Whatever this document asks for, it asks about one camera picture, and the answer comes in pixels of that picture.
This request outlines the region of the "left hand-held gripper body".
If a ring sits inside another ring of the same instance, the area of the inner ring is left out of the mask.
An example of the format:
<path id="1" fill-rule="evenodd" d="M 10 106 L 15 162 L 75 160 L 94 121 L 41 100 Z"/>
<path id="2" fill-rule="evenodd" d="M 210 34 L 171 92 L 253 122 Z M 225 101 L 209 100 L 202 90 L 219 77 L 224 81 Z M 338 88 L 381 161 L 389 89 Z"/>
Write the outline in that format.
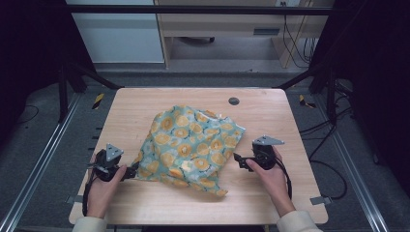
<path id="1" fill-rule="evenodd" d="M 118 163 L 124 154 L 124 151 L 114 145 L 107 143 L 105 149 L 101 149 L 95 157 L 95 160 L 89 164 L 92 168 L 89 182 L 96 178 L 104 182 L 109 182 L 113 179 L 119 169 Z"/>

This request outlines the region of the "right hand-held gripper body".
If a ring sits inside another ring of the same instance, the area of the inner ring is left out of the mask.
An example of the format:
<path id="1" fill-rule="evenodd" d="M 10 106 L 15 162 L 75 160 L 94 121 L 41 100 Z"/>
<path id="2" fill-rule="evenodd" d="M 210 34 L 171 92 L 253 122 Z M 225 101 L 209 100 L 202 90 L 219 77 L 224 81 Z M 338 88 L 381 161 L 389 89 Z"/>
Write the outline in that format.
<path id="1" fill-rule="evenodd" d="M 283 145 L 282 140 L 273 138 L 268 135 L 262 135 L 252 141 L 252 151 L 255 157 L 255 162 L 265 170 L 269 170 L 277 165 L 284 170 L 283 163 L 278 159 L 277 153 L 274 151 L 274 145 Z"/>

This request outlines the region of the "lemon print teal cloth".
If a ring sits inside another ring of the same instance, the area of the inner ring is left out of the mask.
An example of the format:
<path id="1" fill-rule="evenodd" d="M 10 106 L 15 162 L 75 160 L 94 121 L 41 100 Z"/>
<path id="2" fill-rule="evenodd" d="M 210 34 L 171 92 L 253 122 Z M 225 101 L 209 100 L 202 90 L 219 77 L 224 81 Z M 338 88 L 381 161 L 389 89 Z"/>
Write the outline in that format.
<path id="1" fill-rule="evenodd" d="M 219 171 L 245 131 L 229 117 L 174 105 L 155 116 L 134 160 L 136 178 L 223 197 Z"/>

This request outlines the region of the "person's left hand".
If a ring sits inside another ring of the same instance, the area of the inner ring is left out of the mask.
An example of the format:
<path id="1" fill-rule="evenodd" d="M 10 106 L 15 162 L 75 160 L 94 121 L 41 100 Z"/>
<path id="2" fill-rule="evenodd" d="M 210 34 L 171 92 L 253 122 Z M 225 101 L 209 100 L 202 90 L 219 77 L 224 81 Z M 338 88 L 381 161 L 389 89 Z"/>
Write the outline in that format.
<path id="1" fill-rule="evenodd" d="M 110 182 L 100 180 L 93 175 L 93 169 L 88 170 L 89 180 L 92 182 L 87 197 L 87 217 L 104 218 L 110 202 L 126 173 L 127 167 L 122 165 Z"/>

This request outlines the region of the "person's right hand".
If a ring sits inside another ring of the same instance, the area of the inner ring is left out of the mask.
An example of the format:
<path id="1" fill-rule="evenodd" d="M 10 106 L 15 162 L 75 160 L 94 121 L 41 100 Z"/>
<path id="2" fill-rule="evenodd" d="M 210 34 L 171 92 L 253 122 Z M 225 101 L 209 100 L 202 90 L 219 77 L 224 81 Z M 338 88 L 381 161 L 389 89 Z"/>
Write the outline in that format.
<path id="1" fill-rule="evenodd" d="M 274 166 L 265 170 L 251 159 L 247 159 L 246 163 L 261 180 L 281 218 L 295 211 L 295 206 L 288 195 L 285 174 L 280 167 Z"/>

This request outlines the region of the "yellow black tape strip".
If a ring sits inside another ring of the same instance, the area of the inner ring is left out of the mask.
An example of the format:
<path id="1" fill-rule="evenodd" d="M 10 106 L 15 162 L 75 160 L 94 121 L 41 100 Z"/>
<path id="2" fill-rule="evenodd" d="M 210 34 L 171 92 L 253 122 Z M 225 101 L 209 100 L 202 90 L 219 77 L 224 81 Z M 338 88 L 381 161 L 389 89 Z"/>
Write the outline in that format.
<path id="1" fill-rule="evenodd" d="M 93 103 L 92 109 L 98 109 L 104 97 L 104 93 L 99 93 Z"/>
<path id="2" fill-rule="evenodd" d="M 299 103 L 300 103 L 300 105 L 302 105 L 302 106 L 306 106 L 306 107 L 309 107 L 309 108 L 316 108 L 316 104 L 315 104 L 315 103 L 311 103 L 311 102 L 307 102 L 307 101 L 305 100 L 305 97 L 304 97 L 303 95 L 300 95 L 300 96 L 299 96 Z"/>

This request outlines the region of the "white cabinet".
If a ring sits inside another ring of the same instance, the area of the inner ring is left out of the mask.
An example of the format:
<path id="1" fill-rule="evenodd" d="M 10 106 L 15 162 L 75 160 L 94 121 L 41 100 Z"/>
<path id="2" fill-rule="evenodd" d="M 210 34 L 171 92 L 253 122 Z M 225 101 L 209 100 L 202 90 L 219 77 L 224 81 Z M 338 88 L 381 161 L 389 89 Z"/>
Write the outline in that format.
<path id="1" fill-rule="evenodd" d="M 162 63 L 155 14 L 73 14 L 95 64 Z"/>

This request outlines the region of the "black curtain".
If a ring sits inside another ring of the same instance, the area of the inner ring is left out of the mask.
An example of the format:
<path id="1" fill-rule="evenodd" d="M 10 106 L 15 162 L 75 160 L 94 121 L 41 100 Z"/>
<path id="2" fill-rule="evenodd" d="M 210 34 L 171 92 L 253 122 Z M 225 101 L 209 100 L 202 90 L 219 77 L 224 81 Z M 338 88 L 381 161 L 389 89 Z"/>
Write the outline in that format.
<path id="1" fill-rule="evenodd" d="M 0 145 L 11 136 L 28 96 L 58 81 L 55 40 L 73 63 L 94 64 L 66 0 L 0 0 Z"/>
<path id="2" fill-rule="evenodd" d="M 335 0 L 312 65 L 353 84 L 366 134 L 410 196 L 410 0 Z"/>

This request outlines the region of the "light wooden desk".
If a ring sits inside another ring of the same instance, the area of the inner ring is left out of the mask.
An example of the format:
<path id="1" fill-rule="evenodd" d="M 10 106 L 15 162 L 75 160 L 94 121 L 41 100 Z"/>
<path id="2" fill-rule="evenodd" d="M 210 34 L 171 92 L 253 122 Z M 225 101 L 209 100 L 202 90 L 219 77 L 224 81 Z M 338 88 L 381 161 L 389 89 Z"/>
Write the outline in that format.
<path id="1" fill-rule="evenodd" d="M 331 7 L 335 0 L 154 0 L 157 6 Z M 166 38 L 268 37 L 280 64 L 287 68 L 301 49 L 301 38 L 320 37 L 324 15 L 280 14 L 159 14 L 161 34 Z"/>

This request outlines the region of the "aluminium floor rail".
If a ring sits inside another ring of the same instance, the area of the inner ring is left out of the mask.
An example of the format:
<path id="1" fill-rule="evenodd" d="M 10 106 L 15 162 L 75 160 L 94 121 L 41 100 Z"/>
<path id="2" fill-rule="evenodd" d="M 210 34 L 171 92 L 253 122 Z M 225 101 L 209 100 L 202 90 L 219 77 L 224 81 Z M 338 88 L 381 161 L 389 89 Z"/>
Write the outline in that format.
<path id="1" fill-rule="evenodd" d="M 73 115 L 78 107 L 78 102 L 81 99 L 80 94 L 73 94 L 68 108 L 67 114 L 62 121 L 57 124 L 52 135 L 48 139 L 39 159 L 33 167 L 30 175 L 26 179 L 21 191 L 15 199 L 14 204 L 7 214 L 0 221 L 0 232 L 14 232 L 22 214 L 24 213 L 30 199 L 32 198 L 49 162 L 54 156 L 65 131 L 72 120 Z"/>
<path id="2" fill-rule="evenodd" d="M 314 96 L 313 99 L 317 103 L 317 109 L 321 117 L 325 120 L 325 125 L 329 129 L 328 137 L 332 140 L 335 154 L 338 163 L 343 167 L 343 174 L 341 179 L 346 182 L 345 193 L 352 189 L 359 201 L 366 220 L 371 227 L 372 232 L 390 232 L 386 221 L 381 215 L 367 185 L 365 179 L 359 172 L 355 162 L 352 160 L 350 153 L 343 142 L 339 132 L 337 131 L 337 122 L 345 115 L 351 114 L 352 109 L 347 107 L 340 112 L 336 112 L 336 121 L 331 124 L 331 118 L 326 112 L 325 101 L 323 97 Z"/>

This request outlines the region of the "black metal frame stand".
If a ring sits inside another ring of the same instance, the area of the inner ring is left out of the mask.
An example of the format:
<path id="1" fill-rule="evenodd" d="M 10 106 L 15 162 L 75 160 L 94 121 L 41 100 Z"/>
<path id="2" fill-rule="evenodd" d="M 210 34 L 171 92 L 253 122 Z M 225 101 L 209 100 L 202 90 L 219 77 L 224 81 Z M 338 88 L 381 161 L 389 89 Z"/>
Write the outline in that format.
<path id="1" fill-rule="evenodd" d="M 83 93 L 87 88 L 87 85 L 83 80 L 83 76 L 91 77 L 93 80 L 112 90 L 118 90 L 122 88 L 121 85 L 115 84 L 103 78 L 102 76 L 97 74 L 96 71 L 86 69 L 79 64 L 66 63 L 62 65 L 60 70 L 58 71 L 60 104 L 60 116 L 58 120 L 59 123 L 62 123 L 65 120 L 69 112 L 67 83 L 70 83 L 76 93 Z"/>
<path id="2" fill-rule="evenodd" d="M 326 115 L 330 120 L 332 125 L 337 124 L 337 114 L 336 114 L 336 73 L 331 65 L 318 64 L 306 71 L 298 74 L 296 77 L 280 84 L 277 89 L 286 90 L 291 86 L 305 80 L 306 78 L 312 76 L 308 89 L 312 94 L 317 94 L 323 90 L 324 87 L 327 88 L 326 97 Z"/>

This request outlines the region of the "black frame crossbar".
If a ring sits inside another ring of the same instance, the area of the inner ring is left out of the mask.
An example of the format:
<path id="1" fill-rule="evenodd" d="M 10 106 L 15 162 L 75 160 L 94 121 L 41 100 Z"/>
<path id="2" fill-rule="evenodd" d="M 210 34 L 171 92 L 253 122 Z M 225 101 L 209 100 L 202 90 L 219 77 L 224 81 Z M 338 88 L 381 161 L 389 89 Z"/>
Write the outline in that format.
<path id="1" fill-rule="evenodd" d="M 334 8 L 240 7 L 240 6 L 149 6 L 67 5 L 71 13 L 88 14 L 200 14 L 200 15 L 332 15 Z"/>

